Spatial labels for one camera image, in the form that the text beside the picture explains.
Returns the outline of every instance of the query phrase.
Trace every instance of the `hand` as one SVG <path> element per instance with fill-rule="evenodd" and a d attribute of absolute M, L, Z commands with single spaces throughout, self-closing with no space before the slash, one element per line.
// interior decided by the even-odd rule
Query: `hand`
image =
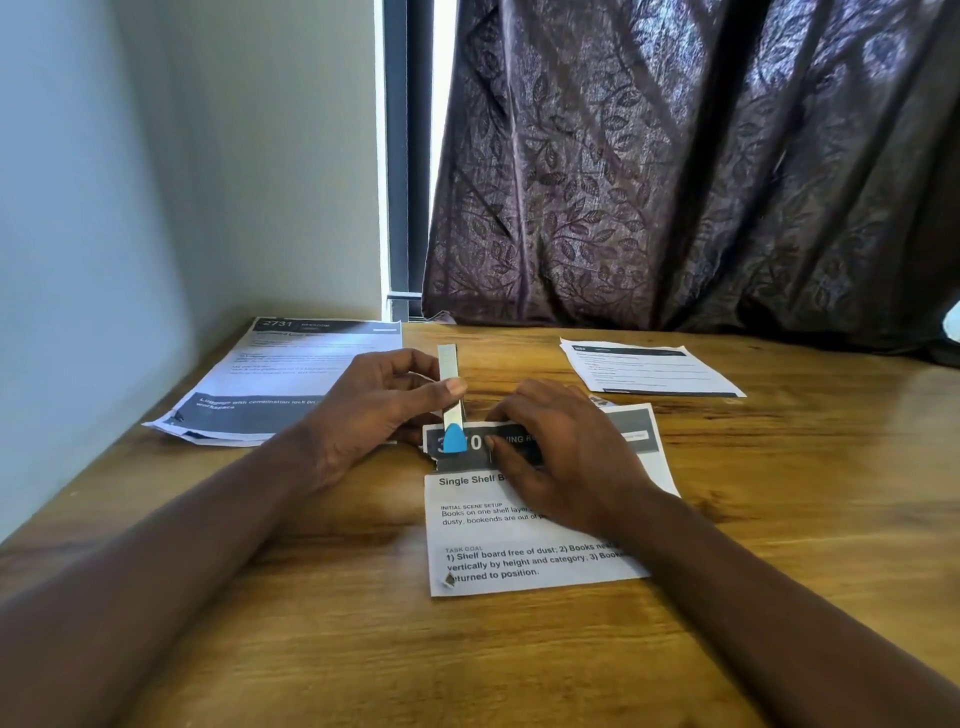
<path fill-rule="evenodd" d="M 440 378 L 440 363 L 416 349 L 365 353 L 353 358 L 306 419 L 319 455 L 320 487 L 340 480 L 358 459 L 387 440 L 419 446 L 423 426 L 440 422 L 467 383 Z"/>
<path fill-rule="evenodd" d="M 560 525 L 617 541 L 624 513 L 657 490 L 623 435 L 578 389 L 527 379 L 487 419 L 518 422 L 537 440 L 542 471 L 501 437 L 487 445 L 523 501 Z"/>

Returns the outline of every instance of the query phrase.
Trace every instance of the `curtain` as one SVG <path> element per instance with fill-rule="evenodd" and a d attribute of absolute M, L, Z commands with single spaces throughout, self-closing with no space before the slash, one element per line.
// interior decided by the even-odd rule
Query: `curtain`
<path fill-rule="evenodd" d="M 423 306 L 874 351 L 960 298 L 960 0 L 461 0 Z"/>

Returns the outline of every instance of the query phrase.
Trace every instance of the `wooden tabletop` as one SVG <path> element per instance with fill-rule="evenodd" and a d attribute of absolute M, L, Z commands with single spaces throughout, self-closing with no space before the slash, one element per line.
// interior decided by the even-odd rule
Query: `wooden tabletop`
<path fill-rule="evenodd" d="M 407 346 L 458 345 L 473 420 L 528 376 L 578 381 L 561 336 L 685 344 L 743 389 L 745 400 L 610 399 L 653 403 L 684 499 L 960 682 L 960 371 L 741 337 L 404 328 Z M 89 551 L 241 454 L 133 427 L 4 544 L 0 590 Z M 431 468 L 413 449 L 385 447 L 291 514 L 160 662 L 125 724 L 762 723 L 648 580 L 432 600 Z"/>

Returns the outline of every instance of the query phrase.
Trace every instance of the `person's right arm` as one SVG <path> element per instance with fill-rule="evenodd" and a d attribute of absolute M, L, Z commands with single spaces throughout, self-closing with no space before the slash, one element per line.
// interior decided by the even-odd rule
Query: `person's right arm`
<path fill-rule="evenodd" d="M 579 390 L 525 381 L 489 419 L 521 423 L 543 452 L 538 471 L 490 438 L 520 497 L 635 556 L 778 723 L 960 726 L 956 686 L 657 488 Z"/>

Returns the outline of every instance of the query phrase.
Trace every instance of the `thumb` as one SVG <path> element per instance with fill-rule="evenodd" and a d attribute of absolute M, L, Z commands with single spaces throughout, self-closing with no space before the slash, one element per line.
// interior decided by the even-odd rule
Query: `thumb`
<path fill-rule="evenodd" d="M 403 422 L 436 409 L 447 409 L 456 404 L 466 391 L 467 383 L 456 376 L 444 381 L 433 381 L 407 392 L 399 392 Z"/>
<path fill-rule="evenodd" d="M 484 440 L 491 450 L 493 462 L 507 476 L 516 494 L 533 510 L 549 517 L 549 513 L 544 513 L 550 499 L 549 477 L 524 460 L 523 455 L 502 437 L 487 435 Z"/>

